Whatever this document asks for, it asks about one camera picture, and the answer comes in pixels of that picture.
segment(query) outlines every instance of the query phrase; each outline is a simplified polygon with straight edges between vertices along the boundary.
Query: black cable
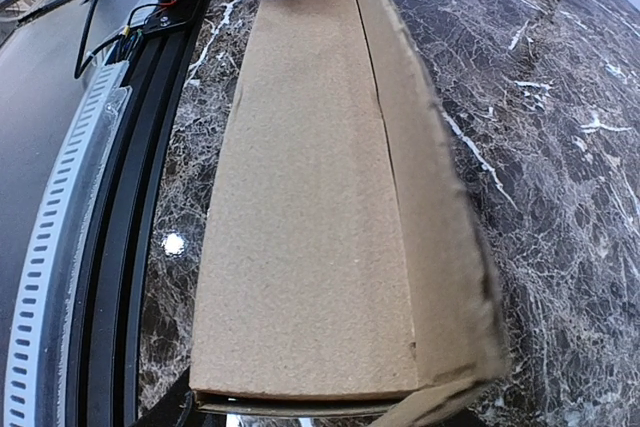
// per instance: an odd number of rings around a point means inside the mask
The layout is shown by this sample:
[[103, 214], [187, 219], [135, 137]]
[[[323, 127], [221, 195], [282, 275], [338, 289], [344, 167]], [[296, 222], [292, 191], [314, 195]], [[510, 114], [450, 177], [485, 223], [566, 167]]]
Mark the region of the black cable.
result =
[[87, 56], [87, 60], [85, 60], [84, 63], [80, 66], [80, 69], [79, 69], [80, 70], [80, 75], [82, 75], [84, 73], [84, 71], [87, 70], [87, 67], [89, 67], [89, 65], [91, 64], [91, 61], [96, 57], [96, 55], [98, 55], [100, 53], [100, 51], [102, 51], [103, 49], [106, 49], [107, 47], [109, 47], [114, 42], [119, 42], [119, 41], [121, 41], [123, 39], [124, 39], [124, 36], [122, 34], [117, 34], [117, 35], [114, 35], [113, 37], [111, 37], [110, 39], [105, 40], [98, 47], [93, 49], [89, 53], [89, 55]]
[[126, 60], [131, 52], [133, 52], [134, 47], [138, 43], [139, 31], [133, 34], [129, 40], [125, 42], [126, 39], [122, 39], [118, 44], [118, 51], [116, 53], [116, 62], [121, 62]]
[[[131, 11], [131, 14], [129, 14], [129, 19], [127, 20], [127, 27], [131, 27], [131, 22], [133, 22], [133, 17], [136, 15], [136, 12], [138, 12], [139, 10], [142, 9], [146, 9], [148, 7], [171, 7], [173, 4], [175, 4], [175, 2], [167, 2], [165, 4], [144, 4], [144, 5], [139, 5], [137, 6], [135, 9], [133, 9]], [[152, 12], [151, 14], [149, 14], [147, 16], [147, 18], [151, 17], [155, 12]]]
[[129, 36], [128, 34], [122, 35], [122, 39], [120, 40], [120, 42], [118, 42], [118, 46], [116, 47], [114, 62], [120, 62], [126, 59], [127, 53], [129, 51], [129, 47], [131, 47], [132, 41], [135, 40], [137, 35], [138, 35], [138, 31], [136, 31], [136, 33], [133, 34], [132, 36]]
[[73, 76], [76, 79], [79, 79], [82, 73], [88, 66], [87, 62], [82, 61], [84, 58], [85, 50], [87, 48], [87, 40], [89, 38], [89, 30], [91, 29], [91, 21], [93, 20], [93, 15], [95, 14], [96, 7], [98, 6], [98, 0], [92, 0], [91, 5], [89, 6], [89, 12], [87, 13], [87, 19], [84, 23], [84, 30], [82, 31], [82, 37], [80, 38], [80, 48], [78, 49], [78, 57], [76, 59], [76, 68], [74, 70]]

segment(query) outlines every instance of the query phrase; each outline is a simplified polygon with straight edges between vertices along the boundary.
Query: marble countertop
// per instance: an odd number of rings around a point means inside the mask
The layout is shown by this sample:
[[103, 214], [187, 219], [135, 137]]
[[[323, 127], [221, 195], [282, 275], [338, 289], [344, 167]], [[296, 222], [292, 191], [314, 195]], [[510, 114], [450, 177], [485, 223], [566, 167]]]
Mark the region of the marble countertop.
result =
[[[513, 369], [475, 412], [492, 426], [639, 426], [640, 13], [625, 0], [395, 1], [502, 278]], [[148, 263], [143, 411], [189, 365], [207, 209], [258, 3], [212, 1], [185, 85]]]

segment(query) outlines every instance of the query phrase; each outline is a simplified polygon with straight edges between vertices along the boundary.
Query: cardboard box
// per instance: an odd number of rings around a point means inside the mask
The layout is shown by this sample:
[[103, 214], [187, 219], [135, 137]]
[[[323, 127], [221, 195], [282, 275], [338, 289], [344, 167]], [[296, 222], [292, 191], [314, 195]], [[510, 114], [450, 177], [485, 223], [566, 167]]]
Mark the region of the cardboard box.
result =
[[426, 425], [506, 371], [494, 267], [391, 0], [263, 0], [212, 195], [201, 409]]

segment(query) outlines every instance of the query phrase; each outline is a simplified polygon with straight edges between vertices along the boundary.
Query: cardboard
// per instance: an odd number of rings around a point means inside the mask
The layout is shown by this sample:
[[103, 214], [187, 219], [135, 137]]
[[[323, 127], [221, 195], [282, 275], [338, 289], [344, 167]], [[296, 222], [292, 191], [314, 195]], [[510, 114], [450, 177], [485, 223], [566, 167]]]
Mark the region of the cardboard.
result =
[[448, 144], [391, 0], [263, 0], [203, 246], [201, 409], [427, 425], [506, 372]]

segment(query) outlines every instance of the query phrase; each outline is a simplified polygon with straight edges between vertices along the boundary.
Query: wire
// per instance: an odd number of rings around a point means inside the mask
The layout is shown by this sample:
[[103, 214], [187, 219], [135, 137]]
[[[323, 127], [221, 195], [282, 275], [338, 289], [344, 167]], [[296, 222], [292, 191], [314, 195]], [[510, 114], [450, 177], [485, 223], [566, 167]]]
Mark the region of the wire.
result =
[[131, 27], [131, 23], [133, 22], [133, 17], [136, 15], [136, 12], [142, 10], [142, 9], [146, 9], [148, 7], [161, 7], [161, 11], [165, 10], [167, 7], [171, 7], [172, 5], [175, 5], [175, 3], [177, 2], [177, 0], [172, 0], [171, 2], [164, 2], [164, 3], [160, 3], [160, 4], [144, 4], [144, 5], [139, 5], [137, 6], [135, 9], [133, 9], [131, 11], [131, 14], [129, 14], [129, 19], [127, 20], [127, 24], [125, 27], [125, 30]]
[[138, 45], [139, 40], [142, 38], [142, 29], [138, 29], [136, 31], [136, 33], [134, 35], [131, 36], [131, 38], [127, 41], [124, 50], [122, 51], [122, 54], [118, 54], [119, 56], [116, 57], [116, 61], [120, 62], [123, 60], [128, 59], [131, 54], [133, 53], [135, 47]]
[[87, 70], [87, 67], [89, 67], [89, 65], [91, 64], [91, 61], [93, 59], [95, 59], [96, 55], [98, 55], [102, 50], [106, 49], [107, 47], [109, 47], [111, 44], [115, 43], [115, 42], [121, 42], [123, 39], [122, 34], [117, 34], [114, 35], [113, 37], [111, 37], [110, 39], [105, 40], [103, 43], [101, 43], [98, 47], [96, 47], [95, 49], [93, 49], [89, 55], [87, 55], [87, 59], [84, 61], [84, 63], [80, 66], [80, 75], [82, 75], [82, 73]]
[[89, 6], [89, 12], [87, 12], [87, 19], [85, 20], [84, 29], [82, 31], [82, 37], [80, 38], [80, 47], [78, 49], [78, 57], [76, 58], [76, 67], [75, 67], [75, 70], [73, 72], [73, 76], [76, 79], [80, 78], [82, 73], [89, 66], [89, 62], [91, 62], [91, 59], [92, 59], [92, 57], [89, 57], [88, 61], [85, 61], [83, 63], [83, 58], [85, 56], [85, 50], [87, 48], [87, 40], [89, 38], [89, 30], [91, 29], [91, 21], [93, 20], [93, 15], [95, 14], [97, 6], [98, 6], [98, 0], [92, 0], [91, 1], [91, 5]]

